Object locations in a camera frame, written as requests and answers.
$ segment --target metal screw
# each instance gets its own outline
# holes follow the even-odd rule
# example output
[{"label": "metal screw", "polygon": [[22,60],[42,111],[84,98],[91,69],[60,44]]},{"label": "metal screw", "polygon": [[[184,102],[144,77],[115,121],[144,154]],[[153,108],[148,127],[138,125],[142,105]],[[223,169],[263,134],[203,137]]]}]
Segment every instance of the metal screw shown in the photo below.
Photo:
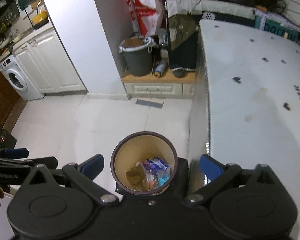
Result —
[{"label": "metal screw", "polygon": [[188,196],[187,199],[191,203],[196,203],[196,202],[202,201],[204,199],[204,197],[200,194],[192,194],[192,195]]},{"label": "metal screw", "polygon": [[117,200],[117,197],[112,194],[105,194],[102,195],[100,199],[103,203],[112,203]]},{"label": "metal screw", "polygon": [[149,206],[153,206],[153,205],[155,205],[156,204],[156,201],[155,200],[149,200],[148,201],[148,205]]}]

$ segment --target cabinet door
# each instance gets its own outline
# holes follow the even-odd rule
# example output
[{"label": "cabinet door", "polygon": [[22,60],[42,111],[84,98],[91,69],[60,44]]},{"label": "cabinet door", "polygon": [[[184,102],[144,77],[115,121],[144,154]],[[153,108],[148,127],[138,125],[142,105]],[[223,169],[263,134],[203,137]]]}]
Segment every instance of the cabinet door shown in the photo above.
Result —
[{"label": "cabinet door", "polygon": [[182,94],[192,98],[194,93],[194,84],[183,84]]},{"label": "cabinet door", "polygon": [[37,62],[34,55],[29,50],[29,44],[25,43],[15,51],[15,56],[32,83],[37,86],[42,93],[58,92],[54,81],[47,75],[42,66]]},{"label": "cabinet door", "polygon": [[85,90],[54,30],[44,32],[29,44],[40,65],[51,72],[59,91]]}]

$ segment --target cabinet handle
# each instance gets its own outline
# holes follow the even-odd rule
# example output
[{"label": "cabinet handle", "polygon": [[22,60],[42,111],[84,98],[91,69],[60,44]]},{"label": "cabinet handle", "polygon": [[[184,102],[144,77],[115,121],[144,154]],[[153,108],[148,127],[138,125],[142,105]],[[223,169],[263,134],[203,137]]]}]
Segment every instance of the cabinet handle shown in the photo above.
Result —
[{"label": "cabinet handle", "polygon": [[34,40],[32,42],[29,43],[32,47],[37,47],[37,41]]}]

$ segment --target tile floor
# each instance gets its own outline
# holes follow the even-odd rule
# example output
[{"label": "tile floor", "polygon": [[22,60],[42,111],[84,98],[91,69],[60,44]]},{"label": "tile floor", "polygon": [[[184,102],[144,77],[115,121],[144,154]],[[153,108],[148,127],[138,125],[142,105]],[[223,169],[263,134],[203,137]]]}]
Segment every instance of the tile floor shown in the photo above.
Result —
[{"label": "tile floor", "polygon": [[96,100],[87,95],[30,101],[12,131],[16,148],[27,148],[29,158],[55,156],[59,167],[101,153],[105,168],[94,182],[114,193],[110,159],[127,135],[154,131],[172,142],[179,157],[187,154],[191,100],[163,99],[162,109],[136,105],[135,101]]}]

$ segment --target dark gray bucket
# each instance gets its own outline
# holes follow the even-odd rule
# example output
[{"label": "dark gray bucket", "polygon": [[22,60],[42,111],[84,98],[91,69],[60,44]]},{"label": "dark gray bucket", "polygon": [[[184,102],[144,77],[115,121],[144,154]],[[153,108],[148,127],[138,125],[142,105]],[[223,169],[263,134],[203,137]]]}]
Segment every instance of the dark gray bucket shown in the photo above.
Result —
[{"label": "dark gray bucket", "polygon": [[133,37],[120,44],[120,52],[127,61],[129,73],[134,76],[145,76],[152,71],[152,47],[155,45],[151,37]]}]

